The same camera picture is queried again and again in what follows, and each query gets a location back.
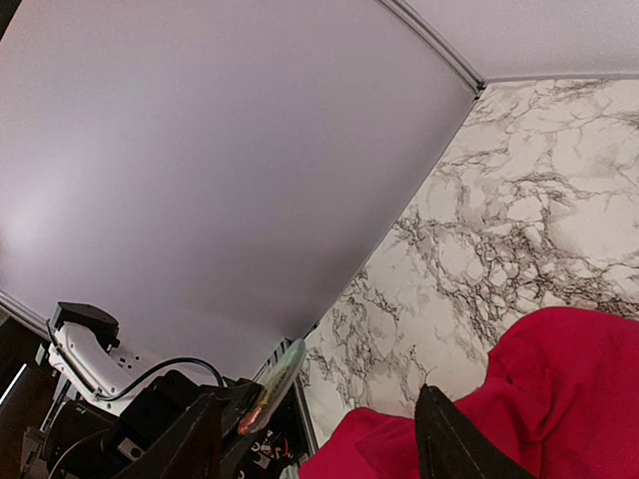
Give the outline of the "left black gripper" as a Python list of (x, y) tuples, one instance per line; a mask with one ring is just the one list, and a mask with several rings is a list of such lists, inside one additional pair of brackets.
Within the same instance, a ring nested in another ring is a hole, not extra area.
[(220, 391), (222, 478), (280, 478), (300, 462), (300, 415), (291, 387), (270, 414), (258, 410), (265, 389), (248, 379)]

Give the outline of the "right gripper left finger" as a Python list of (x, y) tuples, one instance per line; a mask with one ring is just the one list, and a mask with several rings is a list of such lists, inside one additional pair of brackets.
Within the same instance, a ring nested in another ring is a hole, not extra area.
[(221, 408), (213, 394), (204, 394), (114, 478), (220, 478), (221, 463)]

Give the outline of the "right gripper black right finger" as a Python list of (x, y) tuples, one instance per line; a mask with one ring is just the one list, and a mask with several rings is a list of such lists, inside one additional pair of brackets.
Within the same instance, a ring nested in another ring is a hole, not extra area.
[(435, 386), (421, 387), (414, 420), (422, 478), (524, 479), (532, 476), (499, 451)]

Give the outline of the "red t-shirt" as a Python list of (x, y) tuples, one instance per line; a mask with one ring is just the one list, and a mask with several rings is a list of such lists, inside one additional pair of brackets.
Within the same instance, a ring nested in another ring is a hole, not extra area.
[[(547, 307), (490, 351), (481, 386), (452, 401), (530, 478), (638, 474), (638, 324)], [(422, 478), (415, 420), (358, 408), (301, 469), (304, 478)]]

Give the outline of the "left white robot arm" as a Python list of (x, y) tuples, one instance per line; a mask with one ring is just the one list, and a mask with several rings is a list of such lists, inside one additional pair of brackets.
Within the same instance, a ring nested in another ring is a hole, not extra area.
[(51, 478), (279, 478), (306, 448), (293, 405), (302, 341), (259, 378), (190, 356), (162, 359), (89, 304), (59, 302), (37, 353), (77, 391), (41, 458)]

